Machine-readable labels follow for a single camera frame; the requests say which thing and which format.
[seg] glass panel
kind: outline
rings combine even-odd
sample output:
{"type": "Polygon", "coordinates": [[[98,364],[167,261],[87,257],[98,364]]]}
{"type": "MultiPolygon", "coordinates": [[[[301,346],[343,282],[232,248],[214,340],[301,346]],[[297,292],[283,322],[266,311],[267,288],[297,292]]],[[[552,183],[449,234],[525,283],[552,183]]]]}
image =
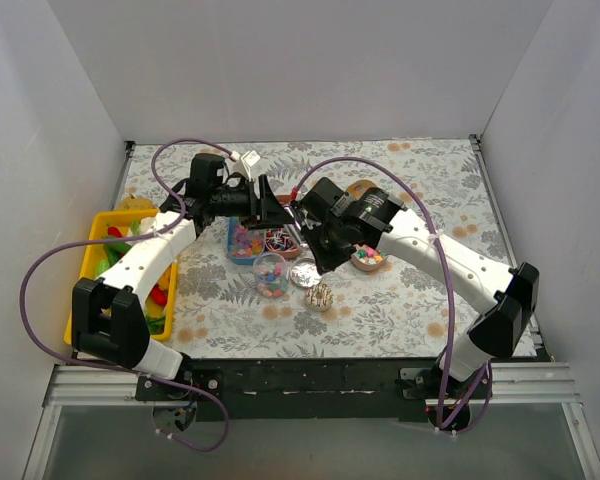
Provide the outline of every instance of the glass panel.
{"type": "MultiPolygon", "coordinates": [[[[220,424],[185,436],[211,444],[220,424]]],[[[46,479],[581,479],[560,405],[494,405],[452,441],[391,420],[238,420],[201,454],[155,434],[149,407],[64,407],[46,479]]]]}

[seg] silver lid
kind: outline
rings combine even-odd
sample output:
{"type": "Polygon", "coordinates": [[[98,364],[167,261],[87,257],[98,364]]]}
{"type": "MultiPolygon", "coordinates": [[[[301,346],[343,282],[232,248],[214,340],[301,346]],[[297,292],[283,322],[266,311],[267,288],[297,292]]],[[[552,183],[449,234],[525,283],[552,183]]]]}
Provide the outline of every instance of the silver lid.
{"type": "Polygon", "coordinates": [[[301,288],[310,288],[320,283],[322,276],[318,273],[313,258],[301,258],[291,267],[291,281],[301,288]]]}

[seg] clear plastic container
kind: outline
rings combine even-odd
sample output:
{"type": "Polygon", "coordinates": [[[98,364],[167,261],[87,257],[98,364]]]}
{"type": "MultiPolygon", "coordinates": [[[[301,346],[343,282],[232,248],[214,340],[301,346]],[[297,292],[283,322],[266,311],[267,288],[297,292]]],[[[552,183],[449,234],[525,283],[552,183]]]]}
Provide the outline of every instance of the clear plastic container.
{"type": "Polygon", "coordinates": [[[267,252],[253,262],[256,289],[265,297],[281,297],[289,289],[289,264],[278,253],[267,252]]]}
{"type": "Polygon", "coordinates": [[[264,231],[247,230],[236,217],[229,219],[227,255],[238,265],[253,265],[256,257],[264,250],[264,231]]]}

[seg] wooden bowl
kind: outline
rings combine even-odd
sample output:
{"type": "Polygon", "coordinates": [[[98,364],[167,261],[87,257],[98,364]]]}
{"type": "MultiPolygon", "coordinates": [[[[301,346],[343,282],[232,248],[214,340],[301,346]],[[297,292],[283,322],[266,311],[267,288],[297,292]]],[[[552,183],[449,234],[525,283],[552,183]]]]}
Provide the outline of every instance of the wooden bowl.
{"type": "Polygon", "coordinates": [[[371,180],[357,180],[347,187],[347,193],[356,200],[360,200],[360,197],[364,194],[364,192],[367,191],[367,189],[374,187],[377,187],[377,185],[371,180]]]}
{"type": "MultiPolygon", "coordinates": [[[[363,248],[365,248],[365,247],[360,247],[360,246],[356,245],[356,253],[358,252],[358,250],[362,250],[363,248]]],[[[378,268],[380,268],[384,264],[384,262],[387,261],[387,258],[389,258],[389,257],[385,257],[380,262],[371,264],[371,263],[363,262],[354,253],[351,255],[351,263],[353,263],[358,270],[362,270],[363,272],[373,272],[374,270],[377,270],[378,268]]]]}

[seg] white plastic clip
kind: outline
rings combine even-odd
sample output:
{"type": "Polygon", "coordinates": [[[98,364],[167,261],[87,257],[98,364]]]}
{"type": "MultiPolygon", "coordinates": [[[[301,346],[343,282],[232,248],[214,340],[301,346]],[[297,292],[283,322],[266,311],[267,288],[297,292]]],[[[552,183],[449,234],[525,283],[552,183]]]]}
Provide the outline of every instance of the white plastic clip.
{"type": "Polygon", "coordinates": [[[160,229],[156,226],[155,223],[151,227],[151,231],[153,232],[153,237],[161,238],[162,240],[164,240],[166,242],[167,246],[169,247],[169,253],[171,253],[171,263],[174,263],[178,259],[176,252],[173,250],[173,245],[171,244],[171,238],[173,236],[172,232],[174,232],[175,228],[177,228],[177,226],[173,227],[173,229],[168,230],[164,233],[160,233],[160,229]]]}
{"type": "Polygon", "coordinates": [[[429,241],[429,243],[433,243],[436,238],[440,240],[440,237],[442,237],[442,235],[444,235],[444,231],[442,229],[436,230],[436,233],[429,234],[427,240],[429,241]]]}
{"type": "Polygon", "coordinates": [[[255,180],[258,177],[256,164],[260,161],[260,155],[255,150],[249,150],[244,155],[240,155],[233,164],[233,172],[238,172],[247,180],[255,180]]]}

